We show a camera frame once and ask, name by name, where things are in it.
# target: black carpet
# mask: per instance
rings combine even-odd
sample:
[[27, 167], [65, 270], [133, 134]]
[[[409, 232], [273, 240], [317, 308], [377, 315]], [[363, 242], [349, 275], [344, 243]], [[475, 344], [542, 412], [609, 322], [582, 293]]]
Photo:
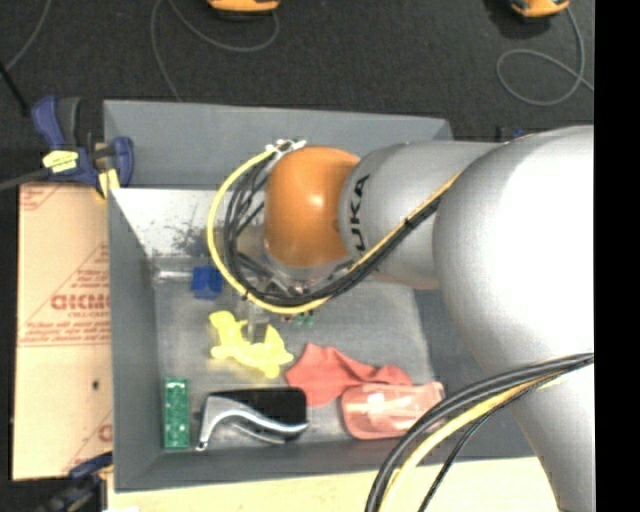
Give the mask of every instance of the black carpet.
[[[236, 46], [269, 40], [271, 17], [218, 19], [205, 0], [173, 0], [208, 37]], [[0, 3], [0, 60], [10, 63], [36, 26], [46, 0]], [[177, 101], [158, 67], [151, 39], [155, 9], [158, 53], [184, 101], [401, 113], [447, 119], [459, 140], [496, 139], [594, 122], [594, 95], [584, 85], [555, 106], [509, 94], [496, 74], [501, 55], [530, 49], [578, 69], [594, 83], [595, 3], [575, 1], [571, 13], [584, 54], [565, 12], [524, 23], [506, 0], [282, 0], [279, 32], [256, 52], [216, 48], [190, 32], [168, 0], [54, 0], [38, 36], [11, 67], [28, 102], [45, 95], [80, 96], [79, 131], [102, 131], [105, 98]], [[504, 77], [518, 93], [551, 101], [575, 77], [531, 56], [511, 56]], [[0, 180], [38, 167], [43, 141], [0, 81]], [[0, 511], [31, 510], [60, 482], [6, 482], [16, 294], [16, 194], [0, 192]]]

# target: wire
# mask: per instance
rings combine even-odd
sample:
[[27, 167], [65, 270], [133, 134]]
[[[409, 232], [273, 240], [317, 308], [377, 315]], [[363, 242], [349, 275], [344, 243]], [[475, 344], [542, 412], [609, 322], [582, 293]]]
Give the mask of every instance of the wire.
[[[542, 384], [551, 382], [553, 379], [556, 379], [563, 373], [564, 372], [557, 372], [546, 377], [540, 377], [538, 379], [527, 382], [525, 384], [514, 386], [513, 388], [507, 391], [504, 391], [499, 395], [493, 396], [491, 398], [487, 398], [483, 402], [463, 412], [462, 414], [460, 414], [459, 416], [457, 416], [456, 418], [449, 421], [444, 426], [442, 426], [441, 428], [433, 432], [418, 446], [418, 448], [416, 448], [413, 451], [413, 453], [411, 453], [411, 455], [406, 460], [406, 462], [395, 473], [393, 479], [391, 480], [391, 482], [389, 483], [389, 486], [387, 487], [387, 491], [383, 497], [380, 510], [386, 510], [388, 508], [387, 504], [391, 502], [391, 500], [393, 499], [394, 493], [400, 487], [402, 482], [406, 479], [408, 473], [411, 470], [415, 469], [420, 464], [420, 462], [426, 457], [426, 455], [431, 450], [433, 450], [433, 448], [435, 448], [438, 444], [440, 444], [442, 441], [447, 439], [451, 434], [458, 431], [460, 428], [464, 427], [465, 425], [468, 425], [469, 423], [477, 420], [478, 418], [482, 418], [481, 421], [482, 423], [484, 423], [488, 418], [490, 418], [493, 414], [495, 414], [500, 409], [522, 398], [525, 394], [533, 391], [534, 389], [538, 389]], [[428, 493], [427, 497], [429, 499], [428, 500], [425, 499], [426, 505], [428, 505], [434, 493], [435, 491]]]
[[16, 83], [13, 81], [13, 78], [11, 78], [9, 71], [7, 71], [7, 69], [4, 67], [4, 64], [2, 63], [2, 61], [0, 61], [0, 75], [2, 75], [2, 78], [7, 84], [7, 87], [9, 87], [9, 90], [13, 94], [13, 97], [18, 102], [18, 105], [20, 105], [20, 110], [22, 110], [22, 115], [24, 117], [29, 117], [29, 114], [30, 114], [29, 103], [27, 102], [27, 99], [24, 97], [24, 95], [22, 94], [22, 92], [20, 91]]
[[[507, 92], [509, 94], [511, 94], [513, 97], [515, 97], [516, 99], [528, 104], [528, 105], [534, 105], [534, 106], [538, 106], [538, 107], [552, 107], [555, 105], [558, 105], [560, 103], [562, 103], [563, 101], [567, 100], [570, 96], [573, 95], [573, 93], [576, 92], [576, 90], [578, 89], [578, 87], [582, 84], [584, 85], [587, 89], [589, 89], [591, 92], [595, 92], [595, 88], [593, 87], [593, 85], [588, 82], [585, 78], [584, 78], [584, 68], [585, 68], [585, 51], [584, 51], [584, 40], [582, 38], [582, 33], [580, 32], [580, 29], [578, 28], [578, 23], [576, 22], [576, 19], [573, 16], [573, 13], [571, 12], [571, 9], [567, 7], [567, 15], [569, 16], [569, 20], [571, 22], [571, 25], [573, 27], [573, 30], [576, 34], [576, 40], [577, 40], [577, 44], [578, 44], [578, 52], [579, 52], [579, 71], [574, 71], [573, 69], [571, 69], [569, 66], [563, 64], [562, 62], [560, 62], [557, 59], [554, 59], [553, 57], [550, 57], [549, 55], [546, 55], [544, 53], [535, 51], [535, 50], [510, 50], [506, 53], [503, 53], [499, 58], [498, 61], [496, 63], [496, 75], [498, 76], [498, 80], [500, 81], [500, 83], [502, 84], [502, 86], [507, 90]], [[545, 60], [547, 62], [551, 62], [552, 64], [558, 66], [560, 69], [566, 71], [568, 74], [574, 76], [576, 78], [576, 81], [574, 82], [574, 84], [571, 86], [571, 88], [562, 96], [560, 96], [559, 98], [556, 98], [554, 100], [536, 100], [536, 99], [532, 99], [532, 98], [527, 98], [526, 96], [519, 94], [518, 92], [515, 91], [515, 89], [513, 89], [509, 84], [507, 84], [507, 81], [505, 80], [503, 74], [502, 74], [502, 65], [504, 64], [505, 59], [507, 59], [508, 57], [512, 56], [512, 55], [528, 55], [531, 57], [537, 57], [539, 59]]]
[[[273, 32], [272, 32], [271, 36], [269, 36], [269, 38], [265, 42], [257, 44], [255, 46], [234, 46], [234, 45], [226, 44], [226, 43], [223, 43], [221, 41], [217, 41], [216, 39], [213, 39], [213, 38], [203, 34], [202, 32], [200, 32], [195, 26], [193, 26], [193, 24], [191, 24], [189, 22], [189, 20], [187, 20], [184, 17], [182, 12], [178, 9], [178, 7], [173, 2], [173, 0], [167, 0], [167, 1], [169, 2], [169, 5], [170, 5], [171, 9], [173, 10], [173, 12], [175, 13], [175, 15], [182, 22], [182, 24], [185, 27], [187, 27], [187, 29], [191, 33], [195, 34], [197, 37], [202, 39], [204, 42], [206, 42], [206, 43], [208, 43], [210, 45], [213, 45], [216, 48], [220, 48], [221, 50], [226, 50], [226, 51], [229, 51], [229, 52], [236, 52], [236, 53], [253, 53], [253, 52], [260, 51], [260, 50], [264, 50], [264, 49], [268, 48], [269, 46], [271, 46], [273, 44], [273, 42], [278, 37], [278, 34], [280, 33], [280, 19], [278, 18], [278, 15], [276, 14], [276, 12], [272, 11], [271, 12], [271, 17], [273, 18], [274, 28], [273, 28]], [[157, 39], [156, 39], [156, 25], [157, 25], [157, 17], [158, 17], [158, 8], [162, 4], [162, 2], [163, 2], [163, 0], [157, 0], [156, 3], [153, 6], [152, 11], [151, 11], [151, 20], [150, 20], [150, 26], [149, 26], [149, 34], [151, 36], [151, 47], [153, 49], [153, 55], [154, 55], [154, 57], [156, 59], [156, 62], [158, 64], [158, 68], [160, 69], [160, 73], [162, 74], [162, 77], [164, 78], [164, 81], [166, 82], [167, 86], [171, 90], [171, 93], [176, 98], [176, 100], [178, 100], [179, 102], [183, 102], [184, 99], [178, 93], [178, 90], [177, 90], [175, 84], [173, 83], [173, 80], [171, 79], [171, 77], [169, 76], [169, 73], [167, 72], [167, 68], [166, 68], [166, 66], [164, 64], [164, 61], [162, 60], [162, 57], [160, 55], [160, 51], [158, 50], [158, 43], [157, 43]]]
[[440, 468], [440, 471], [438, 472], [438, 475], [436, 476], [435, 480], [432, 482], [431, 487], [429, 488], [429, 492], [427, 492], [427, 495], [422, 500], [422, 503], [420, 504], [420, 508], [418, 509], [419, 512], [426, 512], [427, 507], [429, 506], [429, 504], [431, 503], [431, 500], [435, 496], [436, 491], [440, 487], [440, 484], [442, 484], [442, 482], [444, 481], [444, 477], [447, 475], [449, 469], [451, 469], [451, 466], [453, 465], [453, 461], [458, 456], [458, 453], [460, 453], [460, 450], [462, 450], [462, 448], [467, 443], [467, 441], [471, 438], [471, 436], [477, 430], [479, 430], [480, 427], [484, 425], [491, 416], [492, 414], [489, 414], [489, 413], [482, 416], [478, 421], [476, 421], [471, 426], [471, 428], [467, 429], [467, 431], [463, 434], [460, 440], [456, 443], [455, 447], [453, 448], [453, 450], [451, 450], [446, 460], [442, 464], [442, 467]]
[[514, 386], [531, 382], [534, 379], [548, 377], [557, 372], [577, 370], [594, 362], [593, 353], [577, 354], [524, 368], [511, 370], [497, 376], [472, 384], [467, 388], [443, 400], [420, 418], [399, 440], [385, 462], [381, 465], [372, 484], [366, 503], [366, 512], [379, 511], [380, 504], [394, 476], [396, 468], [407, 461], [417, 443], [422, 443], [434, 425], [447, 420], [452, 414], [468, 409], [497, 394], [512, 390]]
[[[215, 219], [216, 219], [216, 213], [218, 211], [218, 207], [220, 206], [220, 203], [222, 202], [222, 199], [225, 195], [225, 193], [227, 192], [227, 190], [229, 190], [229, 188], [231, 187], [231, 185], [239, 178], [241, 177], [243, 174], [245, 174], [248, 170], [250, 170], [253, 166], [267, 160], [268, 158], [272, 157], [273, 155], [276, 154], [276, 152], [278, 151], [279, 147], [275, 146], [272, 148], [267, 149], [266, 151], [260, 153], [259, 155], [254, 156], [253, 158], [251, 158], [250, 160], [248, 160], [247, 162], [245, 162], [243, 165], [241, 165], [240, 167], [238, 167], [234, 172], [231, 173], [231, 175], [229, 176], [229, 178], [227, 178], [224, 183], [221, 185], [220, 189], [218, 190], [218, 192], [216, 193], [213, 202], [211, 203], [211, 209], [209, 210], [209, 216], [207, 218], [207, 245], [209, 246], [209, 252], [211, 253], [211, 257], [213, 259], [213, 262], [215, 264], [215, 266], [218, 268], [218, 270], [220, 271], [220, 273], [222, 274], [222, 276], [225, 278], [225, 280], [243, 297], [245, 297], [248, 300], [251, 300], [252, 302], [254, 302], [255, 304], [257, 304], [258, 306], [268, 310], [268, 311], [272, 311], [274, 313], [280, 313], [280, 314], [296, 314], [297, 313], [297, 309], [298, 308], [286, 308], [286, 307], [278, 307], [278, 306], [273, 306], [271, 304], [267, 304], [263, 301], [261, 301], [259, 298], [253, 296], [248, 289], [246, 289], [241, 283], [238, 282], [238, 280], [228, 271], [227, 267], [225, 266], [224, 262], [222, 261], [222, 258], [220, 257], [220, 254], [218, 253], [218, 250], [216, 248], [216, 241], [215, 241]], [[317, 307], [321, 304], [323, 304], [324, 302], [326, 302], [326, 300], [322, 300], [322, 301], [315, 301], [313, 303], [310, 303], [309, 306], [310, 308], [313, 307]]]
[[[276, 152], [282, 153], [280, 146]], [[264, 160], [272, 156], [271, 153], [264, 154], [264, 158], [254, 160], [254, 164], [248, 162], [234, 171], [223, 184], [221, 190], [226, 192], [234, 184], [234, 192], [227, 207], [225, 222], [223, 228], [223, 248], [224, 260], [226, 265], [222, 263], [222, 258], [217, 253], [215, 235], [213, 233], [213, 224], [208, 226], [208, 237], [211, 237], [209, 243], [210, 252], [217, 265], [224, 267], [223, 276], [228, 276], [227, 281], [235, 288], [244, 298], [258, 304], [263, 309], [280, 314], [295, 315], [310, 311], [329, 299], [334, 298], [346, 291], [350, 290], [371, 272], [373, 272], [380, 262], [393, 251], [398, 244], [406, 238], [421, 222], [429, 218], [437, 209], [442, 195], [454, 183], [462, 171], [447, 180], [441, 187], [431, 196], [418, 205], [409, 215], [400, 222], [390, 233], [381, 239], [374, 247], [372, 247], [364, 256], [353, 263], [345, 274], [339, 278], [329, 279], [329, 284], [317, 290], [298, 291], [293, 287], [282, 288], [275, 287], [266, 290], [258, 290], [247, 277], [243, 275], [239, 264], [246, 263], [237, 249], [238, 225], [241, 217], [246, 214], [250, 208], [252, 199], [256, 191], [264, 185], [266, 178], [258, 182], [260, 173], [264, 168], [253, 168], [254, 165], [262, 163]], [[216, 210], [221, 202], [215, 201], [212, 204], [210, 218], [215, 219]], [[250, 218], [256, 213], [255, 211], [249, 216]]]
[[15, 66], [18, 63], [18, 61], [22, 59], [22, 57], [25, 56], [25, 54], [29, 51], [29, 48], [31, 48], [31, 45], [40, 34], [40, 30], [42, 29], [42, 26], [44, 25], [44, 22], [47, 19], [47, 16], [49, 15], [49, 11], [51, 10], [52, 3], [53, 3], [53, 0], [47, 0], [47, 3], [45, 4], [42, 10], [42, 14], [40, 14], [40, 19], [38, 20], [36, 27], [33, 29], [33, 32], [31, 33], [27, 41], [22, 46], [22, 49], [5, 66], [7, 71], [10, 71], [11, 68]]
[[25, 183], [40, 180], [47, 177], [46, 169], [38, 169], [37, 171], [27, 172], [16, 178], [10, 178], [0, 182], [0, 192], [9, 188], [14, 188]]

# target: cardboard sheet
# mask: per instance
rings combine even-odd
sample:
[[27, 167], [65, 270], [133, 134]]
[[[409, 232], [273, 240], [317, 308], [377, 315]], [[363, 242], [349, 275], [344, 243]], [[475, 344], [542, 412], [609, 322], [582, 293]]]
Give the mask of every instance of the cardboard sheet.
[[[397, 489], [389, 510], [418, 510], [439, 466], [415, 469]], [[281, 512], [363, 510], [375, 472], [209, 485], [148, 492], [113, 490], [109, 512]], [[442, 512], [557, 512], [549, 482], [535, 457], [464, 460], [453, 465], [431, 503]]]
[[65, 475], [113, 438], [106, 201], [20, 190], [13, 478]]

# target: orange object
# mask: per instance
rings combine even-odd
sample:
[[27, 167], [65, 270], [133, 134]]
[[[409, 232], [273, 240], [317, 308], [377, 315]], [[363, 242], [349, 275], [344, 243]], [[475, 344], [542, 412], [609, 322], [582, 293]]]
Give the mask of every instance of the orange object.
[[276, 261], [309, 268], [347, 256], [338, 203], [359, 160], [341, 149], [306, 146], [274, 166], [265, 193], [264, 242]]
[[569, 7], [569, 0], [511, 0], [511, 8], [526, 18], [557, 14]]
[[290, 386], [302, 389], [311, 407], [326, 405], [344, 391], [365, 382], [411, 385], [397, 366], [376, 368], [352, 359], [334, 347], [307, 343], [298, 362], [285, 374]]
[[259, 14], [273, 11], [280, 0], [208, 0], [209, 5], [226, 13]]
[[443, 397], [444, 387], [437, 381], [422, 386], [363, 384], [344, 392], [342, 415], [357, 439], [400, 437]]

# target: yellow object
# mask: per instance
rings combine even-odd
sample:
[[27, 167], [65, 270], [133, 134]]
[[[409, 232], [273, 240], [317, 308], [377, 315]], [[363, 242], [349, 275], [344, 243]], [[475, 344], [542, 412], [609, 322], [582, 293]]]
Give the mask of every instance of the yellow object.
[[280, 375], [280, 366], [293, 361], [284, 341], [274, 327], [267, 325], [264, 342], [251, 343], [242, 336], [246, 320], [236, 321], [229, 311], [217, 311], [209, 315], [209, 321], [218, 331], [220, 345], [211, 349], [214, 359], [232, 358], [239, 363], [257, 368], [269, 379]]
[[100, 181], [100, 190], [105, 198], [109, 195], [110, 189], [120, 188], [120, 180], [118, 179], [118, 173], [115, 169], [101, 172], [98, 175], [98, 180]]
[[42, 159], [42, 164], [53, 173], [59, 173], [73, 169], [77, 159], [78, 153], [75, 151], [56, 149]]
[[569, 7], [569, 0], [511, 0], [511, 8], [526, 18], [551, 16]]
[[214, 9], [228, 13], [259, 14], [273, 11], [280, 0], [208, 0]]

